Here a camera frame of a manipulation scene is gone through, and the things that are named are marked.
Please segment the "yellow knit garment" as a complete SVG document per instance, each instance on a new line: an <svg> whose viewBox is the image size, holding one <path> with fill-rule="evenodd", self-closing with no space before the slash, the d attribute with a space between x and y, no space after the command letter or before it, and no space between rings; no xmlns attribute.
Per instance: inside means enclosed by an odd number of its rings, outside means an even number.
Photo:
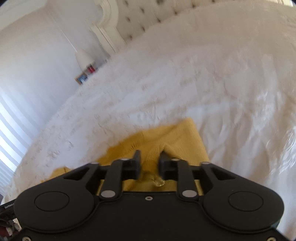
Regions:
<svg viewBox="0 0 296 241"><path fill-rule="evenodd" d="M114 160L131 158L136 150L140 150L140 177L138 180L125 181L125 191L158 192L177 189L174 181L165 181L159 175L158 161L161 152L194 166L209 161L194 121L186 118L175 125L159 126L135 133L110 147L97 162L107 166Z"/></svg>

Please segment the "white sheer curtain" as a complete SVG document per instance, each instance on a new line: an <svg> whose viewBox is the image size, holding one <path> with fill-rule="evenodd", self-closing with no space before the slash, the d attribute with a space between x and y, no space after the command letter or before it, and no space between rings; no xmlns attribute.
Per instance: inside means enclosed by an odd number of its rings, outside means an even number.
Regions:
<svg viewBox="0 0 296 241"><path fill-rule="evenodd" d="M1 88L1 195L38 133L20 102Z"/></svg>

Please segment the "white embroidered bedspread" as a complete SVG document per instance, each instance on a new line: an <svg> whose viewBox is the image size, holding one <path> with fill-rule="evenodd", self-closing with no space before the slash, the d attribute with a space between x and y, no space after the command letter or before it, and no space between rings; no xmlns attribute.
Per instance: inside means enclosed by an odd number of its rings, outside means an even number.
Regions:
<svg viewBox="0 0 296 241"><path fill-rule="evenodd" d="M66 101L4 202L60 167L97 161L136 132L191 118L209 159L276 191L295 238L295 8L226 1L149 28Z"/></svg>

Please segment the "white table lamp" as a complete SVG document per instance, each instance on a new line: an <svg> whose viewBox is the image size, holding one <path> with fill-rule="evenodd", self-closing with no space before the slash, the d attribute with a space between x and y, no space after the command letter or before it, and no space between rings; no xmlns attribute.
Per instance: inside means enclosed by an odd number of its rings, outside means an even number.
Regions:
<svg viewBox="0 0 296 241"><path fill-rule="evenodd" d="M83 49L78 49L75 53L76 60L81 70L87 69L95 60Z"/></svg>

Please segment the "cream tufted headboard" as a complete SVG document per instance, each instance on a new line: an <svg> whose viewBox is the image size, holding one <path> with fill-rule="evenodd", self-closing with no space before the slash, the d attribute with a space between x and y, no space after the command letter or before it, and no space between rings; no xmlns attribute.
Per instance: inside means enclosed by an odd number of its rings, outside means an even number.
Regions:
<svg viewBox="0 0 296 241"><path fill-rule="evenodd" d="M113 62L293 60L295 7L271 1L99 1Z"/></svg>

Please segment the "wooden picture frame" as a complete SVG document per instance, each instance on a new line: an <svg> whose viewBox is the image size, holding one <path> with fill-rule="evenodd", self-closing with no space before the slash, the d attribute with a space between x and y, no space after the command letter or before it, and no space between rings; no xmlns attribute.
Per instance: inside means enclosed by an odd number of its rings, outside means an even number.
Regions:
<svg viewBox="0 0 296 241"><path fill-rule="evenodd" d="M87 74L82 73L78 77L76 77L75 80L79 85L83 85L88 80L88 76Z"/></svg>

